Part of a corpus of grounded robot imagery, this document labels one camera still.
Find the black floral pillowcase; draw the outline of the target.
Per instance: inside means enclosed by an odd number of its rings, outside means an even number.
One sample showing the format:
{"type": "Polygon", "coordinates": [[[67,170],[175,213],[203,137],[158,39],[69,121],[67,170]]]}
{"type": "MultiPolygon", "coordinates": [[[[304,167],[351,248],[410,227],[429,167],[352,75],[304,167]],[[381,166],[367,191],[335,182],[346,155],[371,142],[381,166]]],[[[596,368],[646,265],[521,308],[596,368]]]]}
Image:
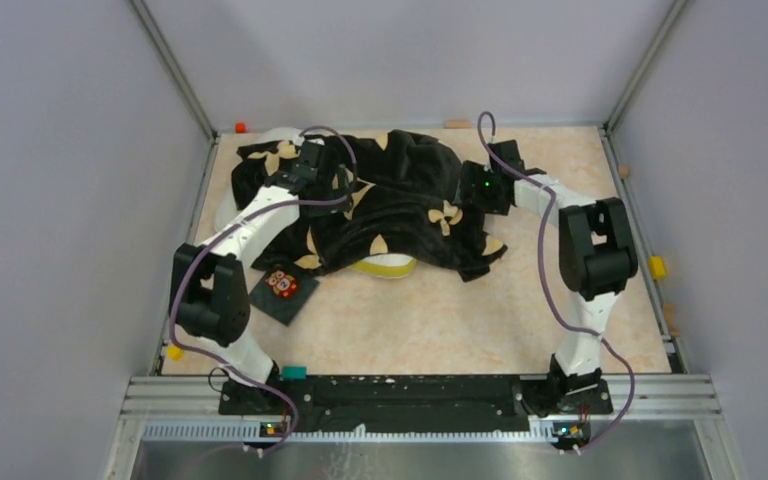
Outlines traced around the black floral pillowcase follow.
{"type": "Polygon", "coordinates": [[[469,282],[507,252],[486,232],[480,209],[457,204],[462,162],[437,138],[394,129],[375,138],[322,141],[356,182],[351,207],[302,216],[273,239],[254,269],[294,264],[323,276],[368,257],[401,254],[469,282]]]}

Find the white pillow yellow edge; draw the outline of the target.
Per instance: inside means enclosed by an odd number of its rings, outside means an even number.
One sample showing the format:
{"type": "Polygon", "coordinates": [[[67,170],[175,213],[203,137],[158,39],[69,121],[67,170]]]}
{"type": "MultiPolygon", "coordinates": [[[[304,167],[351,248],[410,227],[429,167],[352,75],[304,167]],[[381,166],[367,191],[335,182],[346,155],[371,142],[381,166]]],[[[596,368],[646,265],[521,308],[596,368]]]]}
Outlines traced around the white pillow yellow edge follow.
{"type": "MultiPolygon", "coordinates": [[[[260,134],[257,143],[293,140],[301,132],[300,129],[292,127],[273,128],[260,134]]],[[[227,186],[223,191],[221,201],[216,208],[213,218],[213,230],[218,233],[239,213],[233,195],[231,186],[227,186]]],[[[403,278],[408,275],[416,266],[417,260],[405,254],[387,253],[367,257],[352,266],[353,269],[360,272],[378,276],[382,278],[403,278]]]]}

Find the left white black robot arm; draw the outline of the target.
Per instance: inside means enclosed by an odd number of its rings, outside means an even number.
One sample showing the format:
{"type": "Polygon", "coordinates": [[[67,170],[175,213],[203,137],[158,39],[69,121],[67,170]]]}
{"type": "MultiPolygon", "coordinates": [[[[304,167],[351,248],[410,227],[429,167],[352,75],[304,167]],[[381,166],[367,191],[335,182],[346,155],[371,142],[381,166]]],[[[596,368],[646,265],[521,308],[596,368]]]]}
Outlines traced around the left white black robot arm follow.
{"type": "Polygon", "coordinates": [[[348,210],[358,180],[355,152],[343,163],[317,140],[295,147],[299,157],[268,175],[254,198],[218,233],[173,255],[169,340],[181,352],[213,360],[243,385],[243,401],[257,413],[279,404],[275,362],[249,330],[246,270],[286,228],[304,215],[348,210]]]}

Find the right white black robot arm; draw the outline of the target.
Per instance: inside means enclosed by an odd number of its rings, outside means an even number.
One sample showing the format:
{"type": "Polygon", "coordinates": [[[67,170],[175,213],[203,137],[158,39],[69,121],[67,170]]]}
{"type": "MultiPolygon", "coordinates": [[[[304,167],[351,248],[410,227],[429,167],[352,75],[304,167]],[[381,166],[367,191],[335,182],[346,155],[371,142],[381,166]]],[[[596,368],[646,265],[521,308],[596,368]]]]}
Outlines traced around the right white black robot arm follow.
{"type": "Polygon", "coordinates": [[[537,247],[549,227],[557,230],[557,264],[570,310],[552,314],[565,330],[550,360],[546,397],[560,412],[572,412],[601,379],[601,348],[612,309],[638,271],[638,258],[624,202],[580,194],[540,169],[528,169],[513,140],[489,143],[489,161],[463,166],[457,200],[485,213],[505,215],[513,207],[540,217],[537,247]]]}

